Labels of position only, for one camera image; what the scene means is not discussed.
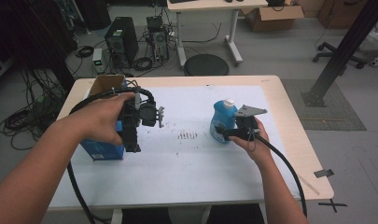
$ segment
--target black marks on paper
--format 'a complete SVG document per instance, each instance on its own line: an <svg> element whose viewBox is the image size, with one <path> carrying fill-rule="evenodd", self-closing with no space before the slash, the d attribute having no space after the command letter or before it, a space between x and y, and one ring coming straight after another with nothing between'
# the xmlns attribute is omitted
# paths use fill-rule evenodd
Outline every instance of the black marks on paper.
<svg viewBox="0 0 378 224"><path fill-rule="evenodd" d="M198 134L194 131L180 131L180 134L177 136L177 139L195 139L198 137Z"/></svg>

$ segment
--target table leg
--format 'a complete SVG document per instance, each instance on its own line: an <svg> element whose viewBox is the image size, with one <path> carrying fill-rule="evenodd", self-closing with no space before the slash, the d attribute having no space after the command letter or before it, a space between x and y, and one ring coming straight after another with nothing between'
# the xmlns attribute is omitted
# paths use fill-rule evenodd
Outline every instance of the table leg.
<svg viewBox="0 0 378 224"><path fill-rule="evenodd" d="M110 222L110 224L121 224L122 216L123 216L123 214L122 214L121 209L114 209L112 221Z"/></svg>
<svg viewBox="0 0 378 224"><path fill-rule="evenodd" d="M209 218L209 214L211 213L212 205L208 205L205 207L205 210L203 211L203 218L201 218L201 224L206 224Z"/></svg>
<svg viewBox="0 0 378 224"><path fill-rule="evenodd" d="M237 20L238 20L238 13L239 13L239 9L235 9L232 12L230 35L226 35L226 42L229 44L232 55L234 56L236 66L238 66L238 64L244 61L241 57L241 54L238 51L238 48L235 46L235 43L234 43L235 29L236 29Z"/></svg>
<svg viewBox="0 0 378 224"><path fill-rule="evenodd" d="M177 23L177 55L179 56L180 67L183 68L186 63L186 54L183 47L182 40L182 27L180 24L180 12L176 12L176 23Z"/></svg>

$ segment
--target blue spray bottle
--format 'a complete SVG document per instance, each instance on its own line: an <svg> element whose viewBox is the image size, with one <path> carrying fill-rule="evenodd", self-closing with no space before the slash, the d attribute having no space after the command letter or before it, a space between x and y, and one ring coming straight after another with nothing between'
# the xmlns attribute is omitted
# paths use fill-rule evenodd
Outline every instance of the blue spray bottle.
<svg viewBox="0 0 378 224"><path fill-rule="evenodd" d="M223 127L225 129L233 129L235 126L234 113L237 111L237 107L234 105L232 99L226 99L224 101L218 101L214 104L215 115L212 117L210 133L218 142L228 143L230 140L224 140L222 134L217 133L215 126Z"/></svg>

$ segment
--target black stool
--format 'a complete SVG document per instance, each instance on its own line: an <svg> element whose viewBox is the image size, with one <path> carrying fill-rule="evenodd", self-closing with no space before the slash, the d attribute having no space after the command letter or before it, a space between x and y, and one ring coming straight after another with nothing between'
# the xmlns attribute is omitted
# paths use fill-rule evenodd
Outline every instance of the black stool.
<svg viewBox="0 0 378 224"><path fill-rule="evenodd" d="M189 58L185 63L185 76L227 76L229 65L218 56L212 54L198 54Z"/></svg>

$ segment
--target chair wheel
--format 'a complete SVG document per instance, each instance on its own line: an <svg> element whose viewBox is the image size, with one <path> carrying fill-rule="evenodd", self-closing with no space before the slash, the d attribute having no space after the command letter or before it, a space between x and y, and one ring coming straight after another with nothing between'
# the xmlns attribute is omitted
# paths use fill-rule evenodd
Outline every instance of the chair wheel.
<svg viewBox="0 0 378 224"><path fill-rule="evenodd" d="M356 68L357 68L357 69L362 69L362 68L364 68L364 63L357 63Z"/></svg>

